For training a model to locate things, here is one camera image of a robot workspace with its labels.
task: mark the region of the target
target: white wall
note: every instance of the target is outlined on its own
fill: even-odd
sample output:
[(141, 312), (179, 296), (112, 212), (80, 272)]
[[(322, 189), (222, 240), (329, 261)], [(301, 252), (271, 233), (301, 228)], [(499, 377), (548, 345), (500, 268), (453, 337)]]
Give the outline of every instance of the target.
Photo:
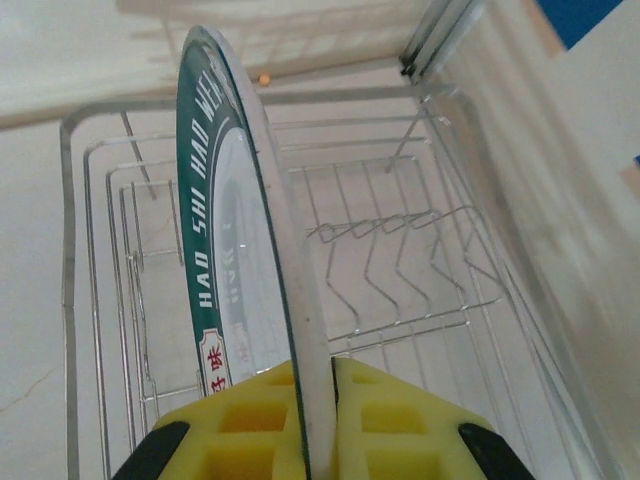
[(638, 24), (640, 2), (627, 0), (551, 57), (522, 2), (493, 1), (440, 72), (478, 105), (518, 227), (629, 469), (640, 468), (640, 208), (620, 171), (640, 154)]
[(7, 479), (64, 475), (56, 124), (0, 134), (0, 464)]
[(191, 25), (222, 31), (257, 77), (398, 55), (423, 0), (5, 0), (0, 125), (25, 113), (174, 88)]

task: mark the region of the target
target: blue object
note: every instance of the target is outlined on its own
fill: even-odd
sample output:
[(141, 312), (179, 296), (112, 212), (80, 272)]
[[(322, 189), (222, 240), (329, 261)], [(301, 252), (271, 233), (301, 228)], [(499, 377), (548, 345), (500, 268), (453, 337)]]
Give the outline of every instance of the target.
[(538, 0), (567, 49), (600, 23), (622, 0)]

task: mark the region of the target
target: dish rack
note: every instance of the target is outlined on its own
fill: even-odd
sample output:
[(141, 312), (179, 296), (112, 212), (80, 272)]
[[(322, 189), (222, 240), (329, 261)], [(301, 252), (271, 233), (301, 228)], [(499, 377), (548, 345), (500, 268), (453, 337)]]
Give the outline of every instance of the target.
[[(535, 312), (472, 198), (457, 126), (436, 113), (434, 102), (455, 101), (458, 90), (404, 85), (395, 71), (394, 79), (262, 94), (333, 354), (484, 416), (536, 478), (599, 476)], [(70, 478), (80, 469), (83, 478), (110, 478), (159, 416), (202, 391), (174, 112), (174, 98), (124, 99), (81, 109), (61, 126)], [(84, 198), (78, 225), (74, 192)], [(85, 245), (76, 247), (76, 231), (78, 241), (86, 231), (88, 252), (77, 272)], [(277, 298), (268, 285), (256, 294)]]

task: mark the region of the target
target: yellow foam holder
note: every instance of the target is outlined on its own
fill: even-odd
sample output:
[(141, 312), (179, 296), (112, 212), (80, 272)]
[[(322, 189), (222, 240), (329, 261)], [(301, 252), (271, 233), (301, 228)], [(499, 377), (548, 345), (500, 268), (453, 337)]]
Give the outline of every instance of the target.
[[(480, 480), (458, 426), (486, 420), (380, 370), (336, 359), (335, 480)], [(291, 363), (178, 409), (189, 429), (160, 480), (304, 480)]]

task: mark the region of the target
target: metal frame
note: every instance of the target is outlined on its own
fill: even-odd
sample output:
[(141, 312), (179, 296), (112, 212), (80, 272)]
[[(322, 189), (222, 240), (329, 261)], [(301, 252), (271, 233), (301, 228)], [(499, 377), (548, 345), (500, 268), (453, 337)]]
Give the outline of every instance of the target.
[[(450, 132), (453, 132), (455, 138), (455, 126), (444, 116), (435, 114), (431, 110), (431, 102), (437, 98), (447, 98), (453, 99), (458, 102), (465, 114), (467, 115), (467, 121), (472, 124), (474, 127), (478, 127), (478, 119), (474, 117), (475, 110), (473, 109), (473, 104), (467, 99), (464, 94), (454, 86), (425, 86), (423, 84), (406, 86), (406, 87), (382, 87), (382, 88), (360, 88), (360, 89), (348, 89), (348, 90), (329, 90), (329, 91), (313, 91), (313, 92), (296, 92), (296, 93), (276, 93), (276, 94), (265, 94), (261, 96), (262, 103), (265, 106), (269, 105), (292, 105), (292, 104), (313, 104), (313, 103), (327, 103), (327, 102), (348, 102), (348, 101), (363, 101), (363, 100), (381, 100), (381, 99), (402, 99), (402, 98), (412, 98), (419, 100), (419, 107), (417, 109), (417, 113), (415, 116), (390, 116), (384, 119), (376, 118), (342, 118), (338, 120), (314, 120), (307, 122), (287, 122), (284, 124), (276, 124), (274, 125), (274, 129), (276, 131), (279, 130), (292, 130), (292, 129), (316, 129), (323, 128), (327, 126), (345, 126), (345, 125), (361, 125), (361, 124), (369, 124), (373, 125), (376, 123), (383, 122), (408, 122), (409, 127), (406, 131), (406, 134), (403, 137), (393, 137), (393, 138), (377, 138), (377, 139), (369, 139), (365, 141), (367, 145), (380, 145), (380, 144), (397, 144), (398, 147), (395, 150), (395, 154), (389, 157), (383, 158), (374, 158), (367, 159), (366, 161), (360, 161), (350, 164), (350, 166), (357, 165), (359, 168), (362, 168), (363, 174), (367, 179), (371, 199), (373, 205), (375, 206), (375, 210), (377, 216), (375, 218), (367, 218), (367, 219), (354, 219), (352, 218), (352, 212), (349, 209), (348, 202), (345, 197), (345, 189), (343, 184), (341, 183), (341, 169), (347, 165), (345, 163), (340, 164), (330, 164), (330, 165), (322, 165), (317, 167), (311, 166), (303, 166), (291, 169), (292, 175), (302, 175), (304, 179), (304, 185), (306, 185), (308, 189), (309, 199), (311, 201), (312, 210), (314, 212), (314, 226), (307, 229), (307, 236), (310, 240), (314, 240), (320, 242), (321, 244), (328, 245), (330, 248), (329, 260), (327, 263), (327, 269), (325, 271), (325, 283), (329, 290), (333, 292), (333, 294), (338, 298), (342, 304), (346, 306), (346, 308), (353, 313), (354, 317), (354, 329), (350, 333), (346, 333), (343, 335), (335, 336), (331, 339), (332, 341), (332, 349), (333, 353), (337, 355), (356, 355), (358, 352), (370, 349), (378, 349), (381, 352), (381, 355), (384, 360), (385, 367), (388, 368), (388, 359), (386, 354), (386, 349), (389, 345), (392, 345), (395, 342), (400, 341), (411, 341), (414, 350), (416, 352), (416, 356), (419, 357), (417, 341), (421, 338), (422, 335), (427, 334), (429, 332), (438, 330), (448, 330), (448, 329), (458, 329), (464, 328), (468, 329), (470, 333), (471, 341), (474, 344), (475, 355), (478, 358), (478, 364), (481, 368), (482, 379), (485, 385), (487, 385), (487, 372), (485, 370), (484, 361), (481, 358), (482, 355), (479, 353), (479, 349), (476, 345), (475, 335), (473, 333), (473, 322), (470, 321), (468, 315), (473, 310), (477, 310), (479, 312), (480, 318), (483, 319), (483, 325), (486, 326), (487, 332), (490, 334), (490, 342), (493, 345), (495, 351), (497, 352), (497, 359), (499, 363), (499, 370), (503, 377), (503, 382), (506, 387), (509, 403), (511, 404), (514, 414), (517, 421), (517, 427), (522, 435), (525, 450), (527, 452), (528, 457), (530, 457), (531, 463), (533, 462), (533, 455), (531, 452), (531, 445), (527, 437), (526, 429), (522, 425), (521, 415), (519, 414), (519, 404), (515, 399), (515, 394), (510, 385), (509, 375), (507, 372), (507, 367), (505, 365), (505, 361), (500, 354), (500, 346), (499, 341), (495, 336), (494, 327), (492, 326), (491, 316), (488, 307), (495, 304), (499, 300), (506, 301), (510, 305), (510, 309), (513, 312), (513, 318), (518, 322), (519, 328), (523, 332), (524, 337), (527, 340), (528, 353), (531, 356), (531, 359), (534, 363), (535, 369), (538, 372), (538, 375), (542, 378), (542, 385), (544, 387), (544, 395), (549, 404), (549, 408), (551, 410), (551, 414), (553, 415), (556, 423), (558, 422), (558, 411), (557, 407), (554, 407), (555, 400), (553, 397), (555, 396), (554, 391), (558, 388), (557, 386), (550, 387), (547, 385), (544, 378), (549, 376), (549, 371), (553, 370), (553, 365), (547, 365), (549, 362), (548, 353), (545, 352), (546, 345), (544, 343), (544, 335), (538, 335), (537, 332), (537, 324), (532, 322), (531, 319), (527, 320), (530, 316), (530, 313), (527, 313), (527, 306), (521, 300), (521, 294), (513, 281), (513, 277), (511, 272), (509, 271), (507, 265), (500, 257), (500, 248), (497, 242), (493, 239), (491, 227), (486, 224), (483, 218), (483, 213), (478, 207), (474, 206), (472, 203), (464, 203), (460, 206), (455, 206), (455, 202), (453, 200), (453, 196), (457, 196), (458, 198), (465, 198), (467, 202), (472, 202), (474, 200), (473, 192), (471, 192), (471, 187), (469, 186), (468, 180), (464, 177), (459, 170), (459, 165), (456, 163), (454, 159), (454, 155), (447, 146), (447, 142), (443, 140), (440, 136), (439, 128), (446, 128)], [(158, 111), (158, 110), (171, 110), (175, 109), (175, 99), (174, 98), (150, 98), (150, 99), (123, 99), (111, 102), (102, 102), (97, 103), (88, 107), (85, 107), (77, 112), (71, 114), (65, 120), (63, 120), (60, 127), (60, 142), (61, 142), (61, 161), (62, 161), (62, 172), (63, 172), (63, 189), (64, 189), (64, 243), (63, 243), (63, 282), (62, 282), (62, 306), (63, 306), (63, 325), (64, 325), (64, 334), (65, 334), (65, 384), (66, 384), (66, 412), (67, 412), (67, 468), (69, 478), (79, 478), (79, 457), (78, 457), (78, 405), (77, 405), (77, 359), (76, 359), (76, 336), (75, 336), (75, 316), (74, 316), (74, 292), (75, 292), (75, 255), (76, 255), (76, 222), (75, 222), (75, 194), (73, 187), (73, 159), (71, 155), (71, 138), (75, 129), (83, 122), (84, 120), (98, 116), (103, 114), (120, 114), (123, 120), (123, 124), (125, 126), (127, 137), (121, 137), (117, 139), (104, 140), (101, 142), (97, 142), (90, 146), (84, 155), (84, 185), (85, 185), (85, 214), (87, 219), (87, 240), (88, 240), (88, 254), (89, 254), (89, 270), (90, 270), (90, 283), (91, 283), (91, 303), (92, 303), (92, 324), (94, 331), (94, 348), (95, 348), (95, 361), (96, 361), (96, 378), (97, 378), (97, 388), (98, 388), (98, 400), (99, 400), (99, 419), (100, 419), (100, 428), (101, 433), (103, 435), (102, 441), (102, 455), (103, 455), (103, 473), (105, 478), (110, 478), (110, 460), (109, 460), (109, 445), (108, 445), (108, 422), (107, 422), (107, 405), (105, 398), (105, 385), (104, 378), (102, 372), (102, 364), (103, 364), (103, 352), (102, 352), (102, 344), (100, 340), (100, 310), (98, 303), (98, 290), (97, 290), (97, 280), (95, 271), (95, 244), (93, 241), (93, 215), (92, 215), (92, 199), (91, 199), (91, 186), (90, 186), (90, 155), (96, 149), (101, 148), (102, 146), (112, 144), (112, 143), (129, 143), (132, 146), (134, 156), (136, 158), (135, 163), (125, 164), (117, 167), (116, 169), (112, 169), (109, 171), (106, 179), (106, 189), (108, 192), (108, 215), (109, 215), (109, 224), (111, 235), (111, 247), (113, 254), (113, 267), (116, 281), (116, 296), (117, 296), (117, 304), (118, 304), (118, 323), (120, 328), (120, 341), (121, 341), (121, 354), (122, 354), (122, 364), (123, 364), (123, 378), (125, 383), (125, 401), (126, 401), (126, 411), (129, 425), (129, 447), (133, 449), (135, 444), (137, 443), (136, 439), (136, 429), (134, 427), (134, 399), (133, 399), (133, 387), (132, 381), (129, 378), (129, 352), (128, 352), (128, 342), (126, 338), (126, 326), (125, 326), (125, 306), (124, 306), (124, 292), (122, 290), (123, 280), (122, 274), (120, 272), (120, 259), (118, 256), (118, 246), (117, 239), (115, 237), (115, 228), (117, 225), (116, 221), (116, 208), (113, 204), (113, 186), (112, 186), (112, 176), (116, 171), (127, 170), (127, 169), (140, 169), (143, 174), (143, 183), (130, 183), (126, 187), (122, 187), (118, 190), (118, 199), (120, 201), (120, 215), (122, 221), (122, 229), (123, 232), (127, 232), (127, 215), (128, 211), (125, 206), (124, 201), (124, 192), (126, 189), (130, 189), (133, 199), (134, 199), (134, 211), (133, 215), (135, 218), (134, 224), (138, 226), (137, 219), (137, 210), (135, 209), (135, 195), (136, 189), (145, 188), (149, 191), (152, 198), (157, 194), (159, 188), (169, 188), (170, 194), (173, 192), (173, 184), (171, 180), (167, 181), (151, 181), (149, 179), (149, 175), (146, 172), (147, 168), (152, 167), (153, 165), (158, 165), (161, 163), (170, 163), (170, 160), (161, 161), (161, 162), (148, 162), (145, 161), (141, 155), (140, 150), (138, 148), (139, 142), (145, 141), (153, 141), (161, 138), (170, 138), (173, 133), (160, 133), (160, 134), (152, 134), (152, 135), (135, 135), (131, 128), (131, 125), (128, 122), (127, 113), (132, 111), (144, 112), (144, 111)], [(434, 139), (428, 139), (424, 136), (414, 135), (413, 130), (416, 125), (422, 123), (426, 123), (430, 127), (430, 131), (434, 133)], [(477, 130), (478, 139), (480, 143), (478, 144), (479, 149), (481, 150), (481, 154), (486, 154), (486, 145), (482, 143), (482, 132)], [(440, 145), (445, 147), (445, 157), (447, 157), (442, 162), (438, 161), (438, 174), (441, 176), (441, 180), (446, 184), (445, 177), (448, 175), (453, 175), (458, 179), (458, 183), (454, 186), (453, 190), (446, 190), (446, 198), (448, 209), (447, 211), (439, 211), (432, 206), (430, 206), (427, 210), (414, 212), (410, 211), (408, 208), (406, 201), (403, 197), (404, 211), (400, 214), (393, 216), (384, 216), (380, 209), (379, 199), (376, 196), (375, 189), (372, 187), (371, 179), (370, 179), (370, 169), (373, 168), (374, 165), (382, 164), (384, 167), (384, 171), (388, 174), (390, 172), (393, 173), (393, 181), (399, 182), (397, 176), (396, 168), (400, 168), (401, 165), (404, 164), (414, 164), (415, 168), (417, 168), (417, 178), (422, 178), (423, 185), (423, 195), (426, 199), (427, 203), (431, 205), (431, 201), (429, 199), (429, 192), (426, 188), (426, 184), (424, 183), (424, 176), (420, 172), (420, 165), (416, 163), (416, 159), (414, 156), (403, 154), (403, 150), (405, 147), (413, 142), (416, 143), (424, 143), (436, 141)], [(307, 144), (292, 144), (292, 145), (284, 145), (282, 150), (284, 152), (299, 152), (302, 150), (308, 149), (331, 149), (331, 148), (342, 148), (342, 147), (353, 147), (356, 145), (361, 145), (361, 141), (335, 141), (335, 142), (322, 142), (322, 143), (307, 143)], [(455, 145), (451, 148), (458, 148), (459, 145)], [(322, 222), (319, 214), (318, 207), (314, 203), (314, 193), (312, 188), (312, 182), (309, 180), (309, 176), (314, 173), (314, 171), (322, 170), (325, 172), (330, 172), (331, 175), (335, 177), (336, 185), (338, 186), (338, 192), (340, 193), (340, 198), (344, 206), (344, 211), (347, 216), (346, 223), (326, 223)], [(487, 271), (483, 267), (479, 265), (475, 265), (472, 260), (469, 260), (467, 263), (469, 269), (469, 275), (472, 280), (473, 290), (475, 291), (474, 295), (476, 300), (472, 300), (465, 288), (456, 280), (454, 276), (452, 276), (450, 259), (447, 258), (446, 248), (442, 245), (441, 240), (441, 228), (444, 222), (450, 221), (454, 225), (454, 229), (456, 232), (456, 237), (458, 239), (458, 243), (460, 248), (464, 252), (465, 258), (468, 257), (469, 254), (469, 245), (473, 238), (470, 236), (465, 236), (463, 230), (460, 226), (460, 218), (466, 218), (470, 224), (472, 225), (472, 232), (467, 235), (474, 235), (476, 239), (480, 239), (483, 243), (482, 248), (486, 253), (486, 258), (488, 259), (490, 271)], [(160, 252), (161, 254), (169, 254), (169, 255), (177, 255), (179, 261), (181, 259), (181, 251), (180, 251), (180, 241), (179, 241), (179, 231), (178, 231), (178, 222), (177, 222), (177, 214), (175, 208), (175, 200), (172, 202), (172, 218), (175, 227), (175, 235), (176, 235), (176, 249), (175, 250), (167, 250)], [(446, 278), (450, 283), (452, 288), (456, 291), (456, 295), (458, 298), (459, 306), (454, 310), (432, 310), (431, 309), (431, 301), (428, 295), (428, 292), (424, 291), (420, 288), (420, 286), (416, 285), (416, 283), (404, 274), (403, 268), (401, 265), (401, 258), (403, 256), (403, 250), (405, 248), (407, 238), (409, 235), (412, 235), (412, 232), (420, 231), (422, 229), (433, 228), (436, 232), (440, 240), (438, 244), (434, 244), (431, 247), (431, 253), (429, 255), (429, 261), (431, 264), (431, 268), (434, 269), (436, 273)], [(135, 251), (132, 251), (131, 248), (131, 238), (128, 233), (124, 234), (124, 255), (126, 257), (126, 279), (129, 285), (134, 285), (133, 289), (129, 290), (129, 302), (131, 305), (137, 304), (141, 307), (142, 315), (137, 313), (136, 308), (132, 308), (131, 318), (134, 325), (134, 355), (136, 359), (135, 364), (135, 372), (138, 376), (138, 391), (137, 396), (140, 402), (140, 408), (142, 411), (141, 419), (143, 422), (142, 430), (146, 431), (148, 429), (148, 425), (146, 424), (146, 408), (147, 402), (151, 401), (154, 405), (154, 410), (156, 414), (158, 413), (158, 398), (161, 396), (168, 396), (177, 393), (183, 393), (185, 390), (175, 391), (175, 392), (158, 392), (155, 388), (155, 383), (153, 382), (153, 378), (149, 371), (148, 360), (145, 357), (146, 346), (144, 344), (143, 339), (139, 336), (139, 326), (142, 325), (143, 329), (146, 329), (146, 319), (144, 317), (144, 300), (142, 298), (142, 293), (139, 285), (140, 271), (144, 269), (144, 260), (145, 253), (142, 251), (142, 245), (140, 243), (140, 232), (139, 229), (134, 232), (136, 239), (136, 247)], [(372, 260), (372, 257), (375, 255), (374, 249), (376, 248), (377, 242), (383, 237), (396, 236), (400, 239), (400, 246), (396, 252), (396, 260), (395, 260), (395, 274), (407, 285), (407, 288), (417, 292), (419, 296), (421, 296), (425, 304), (427, 305), (427, 311), (417, 317), (417, 318), (405, 318), (400, 312), (399, 304), (397, 300), (395, 300), (392, 296), (390, 296), (383, 288), (376, 284), (375, 280), (368, 276), (367, 272), (369, 269), (369, 264)], [(392, 305), (397, 314), (392, 323), (386, 324), (383, 327), (376, 328), (366, 328), (361, 325), (360, 317), (358, 311), (354, 304), (350, 302), (347, 298), (341, 295), (340, 291), (336, 289), (332, 285), (332, 266), (334, 265), (333, 255), (335, 252), (336, 245), (344, 239), (352, 238), (354, 240), (363, 239), (362, 241), (370, 241), (369, 250), (368, 250), (368, 259), (367, 259), (367, 267), (364, 272), (364, 280), (372, 288), (373, 291), (377, 292), (377, 294), (388, 301), (390, 305)], [(445, 251), (445, 260), (444, 266), (448, 265), (447, 271), (440, 271), (441, 267), (434, 262), (434, 258), (436, 256), (436, 249), (444, 248)], [(502, 292), (498, 297), (493, 298), (485, 298), (483, 293), (483, 288), (481, 286), (482, 279), (490, 279), (493, 284), (499, 287), (499, 290)], [(453, 317), (449, 317), (449, 315), (458, 313), (463, 316), (462, 321), (452, 320)], [(448, 345), (445, 338), (445, 349), (447, 349), (447, 355), (451, 355), (450, 346)], [(420, 369), (420, 376), (422, 378), (422, 384), (426, 388), (427, 381), (425, 377), (424, 371)], [(152, 393), (151, 395), (146, 395), (141, 379), (146, 378), (147, 381), (152, 385)], [(491, 388), (487, 385), (487, 390), (490, 392)], [(562, 402), (566, 405), (570, 405), (571, 401), (564, 397), (562, 398)], [(498, 422), (501, 422), (501, 415), (498, 412), (497, 400), (491, 397), (492, 409), (496, 414), (496, 418)], [(586, 415), (588, 417), (590, 415), (590, 411), (587, 409), (588, 405), (581, 405), (580, 413)], [(575, 459), (573, 458), (570, 448), (567, 446), (568, 439), (564, 432), (564, 429), (560, 426), (558, 428), (558, 434), (560, 436), (562, 445), (567, 452), (569, 463), (571, 465), (571, 469), (574, 475), (578, 476), (578, 467), (575, 465)], [(607, 472), (606, 465), (603, 464), (603, 460), (606, 461), (606, 457), (599, 456), (598, 464), (603, 469), (603, 473)]]
[(478, 19), (486, 0), (436, 0), (400, 56), (403, 74), (427, 78)]
[[(413, 81), (422, 83), (424, 80), (421, 77), (414, 77)], [(481, 201), (483, 193), (491, 195), (493, 206), (497, 209), (492, 220), (499, 228), (501, 240), (510, 254), (511, 262), (514, 265), (513, 270), (521, 275), (525, 290), (529, 293), (530, 298), (534, 299), (531, 303), (538, 312), (537, 318), (542, 319), (533, 323), (533, 326), (538, 328), (542, 332), (540, 334), (544, 336), (541, 348), (548, 352), (549, 358), (554, 363), (551, 370), (560, 375), (557, 380), (564, 385), (566, 395), (570, 398), (570, 400), (565, 401), (565, 408), (572, 410), (567, 405), (573, 404), (574, 413), (579, 412), (580, 424), (584, 428), (584, 432), (590, 442), (590, 448), (597, 459), (600, 474), (607, 479), (624, 478), (624, 473), (616, 459), (606, 431), (597, 417), (596, 408), (591, 400), (590, 393), (586, 389), (581, 370), (573, 356), (573, 352), (568, 347), (569, 342), (563, 329), (563, 325), (566, 325), (567, 322), (560, 318), (563, 315), (562, 310), (556, 305), (554, 296), (550, 294), (549, 287), (542, 283), (536, 273), (537, 270), (529, 255), (526, 240), (520, 234), (515, 218), (511, 213), (511, 207), (505, 199), (504, 189), (491, 158), (477, 107), (473, 99), (460, 89), (456, 90), (454, 98), (456, 105), (465, 117), (467, 126), (470, 128), (473, 144), (477, 149), (478, 162), (485, 172), (485, 179), (488, 180), (490, 192), (478, 191), (473, 181), (463, 181), (462, 184), (467, 189), (468, 194), (477, 199), (477, 201)], [(434, 132), (438, 137), (442, 138), (438, 128), (435, 128)], [(457, 175), (460, 178), (464, 178), (460, 165), (453, 163), (452, 167), (457, 170)]]

